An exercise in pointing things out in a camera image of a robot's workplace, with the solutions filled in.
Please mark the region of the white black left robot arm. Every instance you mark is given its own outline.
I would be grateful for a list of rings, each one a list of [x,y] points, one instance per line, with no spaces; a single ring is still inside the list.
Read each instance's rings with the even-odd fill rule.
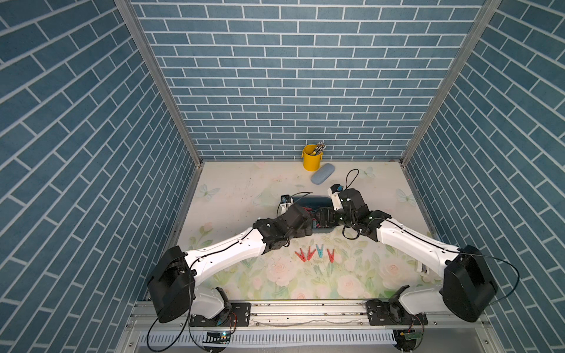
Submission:
[[[166,250],[147,285],[157,320],[164,324],[186,312],[223,323],[232,305],[221,288],[200,289],[206,279],[243,260],[279,250],[294,238],[313,234],[313,221],[303,207],[293,204],[275,219],[258,219],[251,227],[210,247]]]

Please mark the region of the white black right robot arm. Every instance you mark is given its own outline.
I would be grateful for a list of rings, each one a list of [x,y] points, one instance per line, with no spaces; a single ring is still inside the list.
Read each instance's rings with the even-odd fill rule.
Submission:
[[[404,285],[390,298],[395,314],[450,312],[476,322],[498,291],[483,254],[475,247],[458,248],[423,235],[381,210],[369,210],[354,188],[333,186],[331,205],[313,211],[322,229],[350,228],[360,236],[395,248],[439,276],[441,283],[419,288]]]

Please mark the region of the red clothespin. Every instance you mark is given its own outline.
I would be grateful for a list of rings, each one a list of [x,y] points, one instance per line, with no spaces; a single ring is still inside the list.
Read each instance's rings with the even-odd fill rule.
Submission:
[[[307,257],[305,256],[303,250],[301,249],[299,252],[295,252],[295,255],[302,261],[302,262],[306,262],[307,261]]]
[[[335,250],[334,249],[328,249],[327,253],[328,253],[328,259],[329,259],[330,263],[334,263],[335,262]]]
[[[317,254],[317,250],[308,247],[308,254],[307,254],[307,257],[306,257],[307,261],[310,261],[315,254]]]

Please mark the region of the teal clothespin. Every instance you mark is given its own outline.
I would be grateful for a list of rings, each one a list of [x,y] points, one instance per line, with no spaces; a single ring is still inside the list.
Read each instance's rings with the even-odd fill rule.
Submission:
[[[316,244],[316,251],[317,251],[317,254],[318,254],[319,258],[323,258],[323,255],[324,255],[324,246],[323,246],[323,245],[318,245],[318,244]]]

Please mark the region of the teal plastic storage box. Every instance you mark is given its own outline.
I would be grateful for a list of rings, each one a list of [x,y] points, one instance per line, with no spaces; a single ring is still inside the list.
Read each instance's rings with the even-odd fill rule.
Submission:
[[[313,233],[330,233],[339,225],[330,197],[309,194],[291,197],[291,200],[310,214]]]

